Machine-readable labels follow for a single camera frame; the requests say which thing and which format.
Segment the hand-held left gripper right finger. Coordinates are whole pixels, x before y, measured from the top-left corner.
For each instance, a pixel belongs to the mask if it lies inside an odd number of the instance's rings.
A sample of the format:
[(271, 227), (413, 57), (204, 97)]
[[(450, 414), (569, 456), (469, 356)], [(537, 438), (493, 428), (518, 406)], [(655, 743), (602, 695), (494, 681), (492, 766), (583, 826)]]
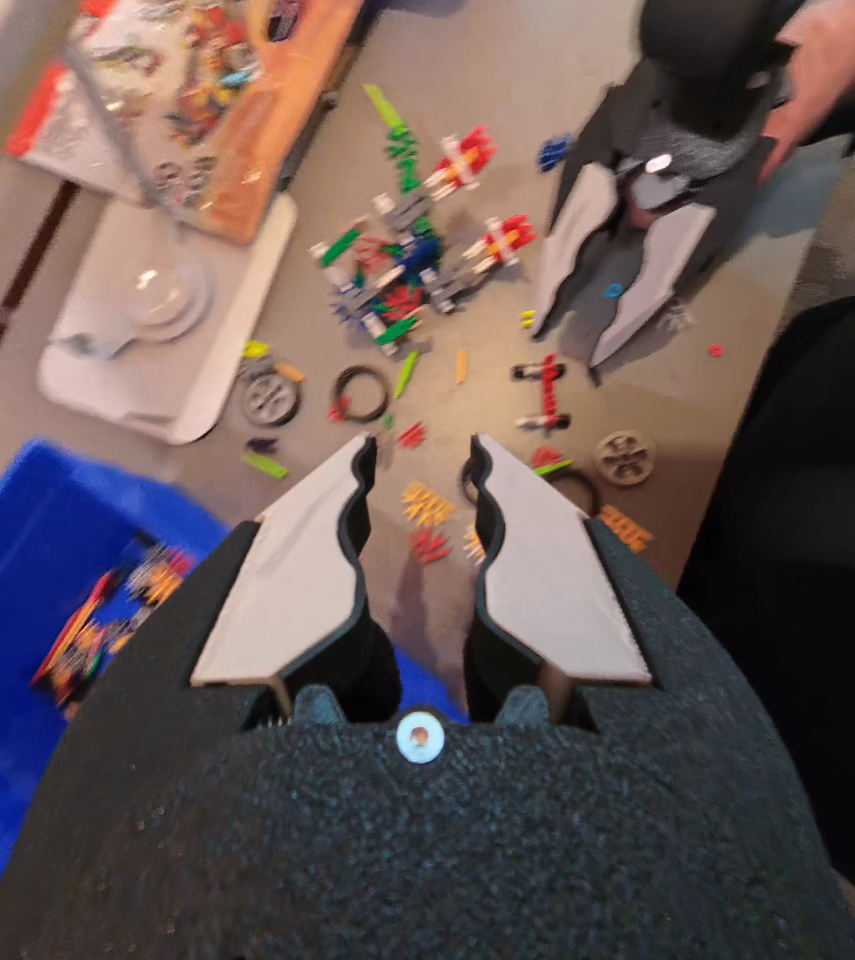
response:
[(578, 683), (645, 687), (653, 675), (589, 516), (489, 434), (470, 439), (483, 559), (471, 632)]

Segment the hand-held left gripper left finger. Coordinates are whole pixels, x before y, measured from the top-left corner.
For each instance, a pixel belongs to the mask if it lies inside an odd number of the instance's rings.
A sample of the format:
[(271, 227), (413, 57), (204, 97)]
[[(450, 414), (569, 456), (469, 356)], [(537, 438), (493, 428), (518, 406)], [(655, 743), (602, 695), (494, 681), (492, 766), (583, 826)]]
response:
[(267, 507), (190, 676), (194, 688), (289, 676), (356, 628), (378, 447), (357, 434)]

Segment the orange printed toy box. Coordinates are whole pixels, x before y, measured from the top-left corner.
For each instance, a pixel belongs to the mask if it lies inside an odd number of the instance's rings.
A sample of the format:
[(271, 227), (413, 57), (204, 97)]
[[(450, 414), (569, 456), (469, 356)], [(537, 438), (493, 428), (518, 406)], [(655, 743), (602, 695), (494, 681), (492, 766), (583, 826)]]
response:
[(365, 2), (77, 5), (73, 40), (103, 110), (53, 61), (8, 154), (134, 203), (151, 175), (196, 229), (250, 242)]

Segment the grey spoked wheel hub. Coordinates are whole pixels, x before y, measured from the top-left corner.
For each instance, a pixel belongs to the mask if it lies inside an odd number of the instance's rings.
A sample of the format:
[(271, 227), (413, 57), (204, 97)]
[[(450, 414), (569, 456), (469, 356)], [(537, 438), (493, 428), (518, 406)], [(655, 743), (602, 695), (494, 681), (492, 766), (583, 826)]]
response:
[(636, 431), (616, 431), (595, 447), (592, 462), (608, 484), (621, 488), (645, 483), (654, 470), (656, 445)]

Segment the grey wheel with black tire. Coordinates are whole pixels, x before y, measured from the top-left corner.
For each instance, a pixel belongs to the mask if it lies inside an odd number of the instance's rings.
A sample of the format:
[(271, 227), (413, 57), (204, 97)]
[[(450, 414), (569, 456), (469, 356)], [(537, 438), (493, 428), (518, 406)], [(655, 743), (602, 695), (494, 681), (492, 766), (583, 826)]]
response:
[(275, 371), (258, 378), (238, 375), (238, 383), (241, 413), (250, 426), (258, 429), (285, 426), (301, 409), (302, 385)]

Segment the pile of construction toy pieces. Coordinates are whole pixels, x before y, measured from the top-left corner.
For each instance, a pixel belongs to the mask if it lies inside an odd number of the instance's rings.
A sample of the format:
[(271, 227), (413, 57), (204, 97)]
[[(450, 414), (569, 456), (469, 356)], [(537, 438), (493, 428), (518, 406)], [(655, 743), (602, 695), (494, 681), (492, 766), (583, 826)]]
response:
[(31, 688), (45, 694), (64, 721), (72, 721), (106, 667), (195, 567), (196, 558), (185, 548), (136, 533), (63, 623)]

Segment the person's right hand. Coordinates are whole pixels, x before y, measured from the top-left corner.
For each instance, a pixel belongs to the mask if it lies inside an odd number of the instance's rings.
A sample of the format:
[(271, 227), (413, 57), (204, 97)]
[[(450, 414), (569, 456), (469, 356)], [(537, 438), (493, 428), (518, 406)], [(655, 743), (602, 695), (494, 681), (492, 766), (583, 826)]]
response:
[(855, 1), (811, 2), (779, 38), (792, 47), (791, 97), (768, 116), (763, 136), (773, 145), (758, 175), (763, 185), (832, 114), (855, 96)]

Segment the person's black clothing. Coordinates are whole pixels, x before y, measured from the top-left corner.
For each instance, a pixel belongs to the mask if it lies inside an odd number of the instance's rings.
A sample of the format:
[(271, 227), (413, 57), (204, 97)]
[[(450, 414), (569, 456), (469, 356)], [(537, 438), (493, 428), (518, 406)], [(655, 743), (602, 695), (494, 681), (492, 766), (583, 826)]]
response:
[(772, 346), (678, 593), (764, 703), (855, 887), (855, 295)]

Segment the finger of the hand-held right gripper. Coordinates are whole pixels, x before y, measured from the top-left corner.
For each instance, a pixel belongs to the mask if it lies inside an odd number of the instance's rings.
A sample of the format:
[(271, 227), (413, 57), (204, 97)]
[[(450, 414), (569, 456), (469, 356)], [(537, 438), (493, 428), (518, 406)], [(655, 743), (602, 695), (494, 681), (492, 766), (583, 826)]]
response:
[(650, 225), (637, 278), (618, 299), (613, 320), (591, 355), (591, 369), (617, 353), (674, 298), (682, 272), (716, 215), (712, 206), (690, 203)]
[(623, 206), (611, 168), (588, 163), (579, 170), (541, 246), (533, 342), (545, 341), (569, 313), (578, 311)]

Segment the blue plastic bin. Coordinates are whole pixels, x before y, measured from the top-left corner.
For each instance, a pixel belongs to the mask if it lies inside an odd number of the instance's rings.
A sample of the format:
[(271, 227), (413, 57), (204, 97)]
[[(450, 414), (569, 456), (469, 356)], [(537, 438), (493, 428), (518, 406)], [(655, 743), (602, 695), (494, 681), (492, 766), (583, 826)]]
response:
[[(27, 500), (0, 491), (0, 762), (30, 736), (28, 668), (36, 671), (82, 601), (100, 540), (123, 550), (139, 517), (113, 524), (89, 485), (39, 476)], [(55, 725), (27, 786), (0, 877), (0, 958), (465, 958), (513, 925), (506, 916), (545, 890), (562, 926), (599, 886), (614, 939), (665, 948), (665, 916), (693, 904), (718, 918), (718, 894), (695, 893), (728, 832), (713, 810), (723, 789), (700, 784), (691, 811), (668, 774), (688, 773), (694, 745), (669, 758), (709, 676), (681, 665), (722, 651), (709, 630), (631, 558), (598, 520), (589, 531), (654, 668), (648, 691), (615, 692), (612, 750), (590, 730), (493, 723), (451, 726), (425, 764), (398, 733), (431, 701), (358, 721), (346, 690), (363, 681), (377, 641), (359, 624), (290, 675), (254, 685), (193, 687), (202, 648), (258, 532), (219, 534), (180, 588), (151, 614), (95, 684), (74, 722)], [(0, 789), (1, 812), (21, 804)]]

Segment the multicolour construction toy model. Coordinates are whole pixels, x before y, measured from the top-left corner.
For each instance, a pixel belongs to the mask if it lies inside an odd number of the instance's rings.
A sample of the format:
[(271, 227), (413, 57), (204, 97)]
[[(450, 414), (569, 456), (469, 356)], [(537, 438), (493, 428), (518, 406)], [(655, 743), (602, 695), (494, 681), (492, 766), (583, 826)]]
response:
[(441, 204), (480, 187), (498, 151), (488, 127), (443, 137), (437, 163), (422, 174), (414, 130), (378, 85), (365, 83), (363, 90), (386, 127), (384, 152), (397, 176), (397, 192), (372, 201), (385, 235), (368, 232), (370, 218), (363, 216), (309, 254), (328, 283), (335, 316), (365, 330), (392, 357), (425, 308), (454, 313), (490, 276), (515, 266), (537, 233), (525, 214), (492, 217), (472, 244), (449, 253), (434, 218)]

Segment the red connector rod assembly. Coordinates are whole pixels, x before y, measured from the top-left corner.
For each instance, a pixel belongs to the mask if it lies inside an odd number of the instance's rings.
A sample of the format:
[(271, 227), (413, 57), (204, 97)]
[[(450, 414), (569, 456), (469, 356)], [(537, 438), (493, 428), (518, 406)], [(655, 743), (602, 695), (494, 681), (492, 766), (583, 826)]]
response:
[(538, 363), (512, 366), (509, 376), (514, 382), (531, 381), (540, 389), (540, 411), (516, 420), (517, 429), (552, 433), (570, 428), (572, 417), (560, 410), (556, 394), (557, 382), (565, 376), (567, 365), (559, 362), (556, 353), (545, 354)]

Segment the silver monitor stand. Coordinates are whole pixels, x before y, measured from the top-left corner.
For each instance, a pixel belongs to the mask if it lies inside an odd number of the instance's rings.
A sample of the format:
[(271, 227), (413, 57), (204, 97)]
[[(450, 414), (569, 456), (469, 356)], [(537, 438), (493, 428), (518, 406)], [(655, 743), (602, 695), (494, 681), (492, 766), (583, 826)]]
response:
[(79, 41), (65, 42), (62, 56), (147, 203), (104, 207), (41, 351), (37, 388), (73, 411), (186, 445), (218, 422), (297, 206), (288, 193), (273, 198), (245, 246), (189, 225), (109, 113)]

